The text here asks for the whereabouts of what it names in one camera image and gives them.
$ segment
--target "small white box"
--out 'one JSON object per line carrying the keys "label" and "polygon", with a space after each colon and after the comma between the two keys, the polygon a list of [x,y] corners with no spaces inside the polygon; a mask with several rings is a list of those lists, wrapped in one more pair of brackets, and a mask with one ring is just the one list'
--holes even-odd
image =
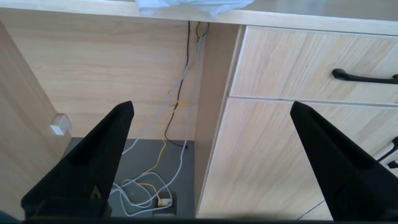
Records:
{"label": "small white box", "polygon": [[51,128],[56,135],[65,135],[70,127],[70,120],[66,114],[57,114],[52,121]]}

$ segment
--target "wooden desk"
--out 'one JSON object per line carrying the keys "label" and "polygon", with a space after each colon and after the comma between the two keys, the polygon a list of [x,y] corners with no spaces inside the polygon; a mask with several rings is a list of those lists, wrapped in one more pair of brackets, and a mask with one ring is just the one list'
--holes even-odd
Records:
{"label": "wooden desk", "polygon": [[[137,138],[182,75],[187,21],[203,21],[211,24],[199,55],[189,136],[197,216],[297,219],[320,204],[303,218],[330,218],[289,110],[294,100],[309,104],[370,155],[398,136],[396,85],[343,82],[330,74],[334,68],[365,77],[398,73],[397,7],[394,0],[300,0],[293,7],[256,1],[209,19],[179,8],[143,18],[134,2],[1,1],[0,75],[7,90],[1,131],[14,144],[1,143],[8,184],[0,189],[0,209],[22,218],[19,200],[59,160],[71,135],[84,136],[122,101],[134,103],[129,138]],[[193,73],[182,101],[189,99]],[[174,104],[154,130],[162,130]],[[71,135],[50,132],[56,112],[71,119]],[[171,139],[184,139],[187,112],[177,111]]]}

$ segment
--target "black drawer handle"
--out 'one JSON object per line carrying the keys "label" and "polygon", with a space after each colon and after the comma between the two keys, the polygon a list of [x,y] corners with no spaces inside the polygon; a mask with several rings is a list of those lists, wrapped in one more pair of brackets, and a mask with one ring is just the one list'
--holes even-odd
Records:
{"label": "black drawer handle", "polygon": [[333,76],[338,80],[343,81],[354,81],[354,82],[371,82],[371,83],[384,83],[384,84],[395,84],[398,85],[398,74],[393,75],[391,79],[384,78],[367,78],[367,77],[359,77],[356,75],[350,75],[346,73],[343,69],[336,68],[332,72]]}

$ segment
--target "desk drawer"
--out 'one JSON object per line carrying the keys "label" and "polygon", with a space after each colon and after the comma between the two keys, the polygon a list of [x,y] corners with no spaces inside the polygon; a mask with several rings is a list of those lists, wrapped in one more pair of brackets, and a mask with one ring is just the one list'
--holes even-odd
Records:
{"label": "desk drawer", "polygon": [[[371,155],[398,136],[398,109],[309,103]],[[229,98],[198,214],[297,219],[323,200],[292,103]]]}
{"label": "desk drawer", "polygon": [[335,79],[398,74],[398,38],[248,26],[231,96],[394,104],[398,85]]}

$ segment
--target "white plastic bag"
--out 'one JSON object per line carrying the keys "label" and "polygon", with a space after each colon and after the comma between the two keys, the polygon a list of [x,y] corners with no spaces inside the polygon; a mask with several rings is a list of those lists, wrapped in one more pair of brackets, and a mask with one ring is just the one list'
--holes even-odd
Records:
{"label": "white plastic bag", "polygon": [[239,9],[254,0],[136,0],[139,13],[142,16],[153,16],[162,8],[172,6],[189,6],[194,7],[202,12],[208,13],[215,18],[219,13],[229,11],[231,9]]}

